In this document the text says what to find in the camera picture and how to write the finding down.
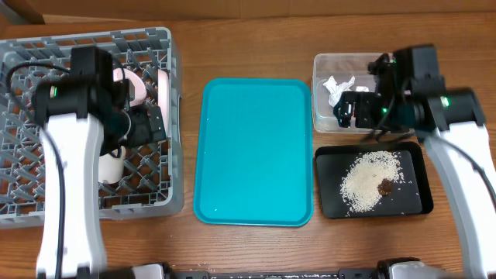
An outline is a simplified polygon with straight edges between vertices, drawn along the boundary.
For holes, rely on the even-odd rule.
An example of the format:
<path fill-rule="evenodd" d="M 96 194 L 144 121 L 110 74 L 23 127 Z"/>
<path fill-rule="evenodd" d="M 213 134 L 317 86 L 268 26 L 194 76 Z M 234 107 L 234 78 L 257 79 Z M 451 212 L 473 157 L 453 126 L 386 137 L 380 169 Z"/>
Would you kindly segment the small pink bowl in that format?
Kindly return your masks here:
<path fill-rule="evenodd" d="M 132 85 L 131 98 L 129 100 L 130 106 L 133 107 L 135 105 L 143 104 L 146 99 L 147 92 L 146 86 L 141 78 L 128 69 L 125 69 L 124 73 L 117 68 L 113 70 L 113 81 L 121 81 L 123 77 L 126 77 Z"/>

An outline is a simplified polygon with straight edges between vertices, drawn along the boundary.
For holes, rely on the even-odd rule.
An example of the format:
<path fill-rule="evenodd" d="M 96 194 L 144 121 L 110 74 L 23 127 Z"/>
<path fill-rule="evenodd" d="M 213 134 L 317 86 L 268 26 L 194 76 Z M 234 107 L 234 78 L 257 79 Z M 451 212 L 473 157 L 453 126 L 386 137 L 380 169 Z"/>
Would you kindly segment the large white round plate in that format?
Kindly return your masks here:
<path fill-rule="evenodd" d="M 169 133 L 169 77 L 166 71 L 159 69 L 157 71 L 157 104 L 160 107 L 162 120 L 164 124 L 164 131 L 168 136 Z"/>

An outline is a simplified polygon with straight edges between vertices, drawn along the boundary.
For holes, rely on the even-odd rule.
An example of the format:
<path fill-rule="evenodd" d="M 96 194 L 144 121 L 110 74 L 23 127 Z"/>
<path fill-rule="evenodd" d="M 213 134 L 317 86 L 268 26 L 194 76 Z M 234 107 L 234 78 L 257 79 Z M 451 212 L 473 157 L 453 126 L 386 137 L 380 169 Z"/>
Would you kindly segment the white paper cup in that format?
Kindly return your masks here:
<path fill-rule="evenodd" d="M 98 181 L 104 184 L 118 183 L 123 174 L 126 148 L 120 148 L 99 157 Z"/>

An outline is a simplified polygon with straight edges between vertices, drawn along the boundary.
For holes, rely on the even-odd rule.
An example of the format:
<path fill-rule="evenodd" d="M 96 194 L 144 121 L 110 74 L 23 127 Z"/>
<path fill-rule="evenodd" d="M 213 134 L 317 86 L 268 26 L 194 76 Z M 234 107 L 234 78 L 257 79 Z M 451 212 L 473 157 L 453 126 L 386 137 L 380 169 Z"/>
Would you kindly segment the brown food scrap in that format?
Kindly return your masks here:
<path fill-rule="evenodd" d="M 378 186 L 377 186 L 378 193 L 381 196 L 388 196 L 392 193 L 394 190 L 394 183 L 388 179 L 384 179 Z"/>

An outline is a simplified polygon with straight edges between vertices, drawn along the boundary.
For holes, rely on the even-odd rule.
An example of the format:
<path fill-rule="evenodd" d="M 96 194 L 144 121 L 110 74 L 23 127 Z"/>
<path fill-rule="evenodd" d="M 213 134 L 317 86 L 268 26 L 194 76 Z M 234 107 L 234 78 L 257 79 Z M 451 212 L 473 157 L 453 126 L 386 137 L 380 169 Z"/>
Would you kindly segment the pile of white rice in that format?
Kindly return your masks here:
<path fill-rule="evenodd" d="M 391 190 L 384 187 L 405 181 L 399 156 L 389 151 L 361 153 L 346 171 L 339 193 L 348 213 L 371 212 Z"/>

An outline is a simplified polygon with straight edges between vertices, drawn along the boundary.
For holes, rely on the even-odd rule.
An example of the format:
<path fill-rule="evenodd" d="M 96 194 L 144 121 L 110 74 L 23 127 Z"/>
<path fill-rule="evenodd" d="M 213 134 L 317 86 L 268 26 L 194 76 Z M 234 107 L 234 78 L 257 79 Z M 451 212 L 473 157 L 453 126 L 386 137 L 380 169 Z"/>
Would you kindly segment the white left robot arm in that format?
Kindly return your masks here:
<path fill-rule="evenodd" d="M 105 274 L 100 228 L 99 164 L 107 153 L 157 143 L 169 136 L 170 86 L 159 73 L 157 104 L 129 100 L 123 75 L 70 75 L 40 84 L 33 96 L 45 162 L 45 219 L 36 262 L 38 278 Z"/>

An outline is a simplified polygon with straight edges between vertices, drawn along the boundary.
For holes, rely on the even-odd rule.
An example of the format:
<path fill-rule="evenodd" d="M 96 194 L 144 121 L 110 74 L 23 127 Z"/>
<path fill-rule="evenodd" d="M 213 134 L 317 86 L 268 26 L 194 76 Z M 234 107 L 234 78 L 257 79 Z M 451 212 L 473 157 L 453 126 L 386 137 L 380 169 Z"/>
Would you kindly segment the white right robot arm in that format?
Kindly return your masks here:
<path fill-rule="evenodd" d="M 485 116 L 470 88 L 397 93 L 345 91 L 333 113 L 343 128 L 355 124 L 412 130 L 434 163 L 453 213 L 472 278 L 495 276 L 495 166 Z"/>

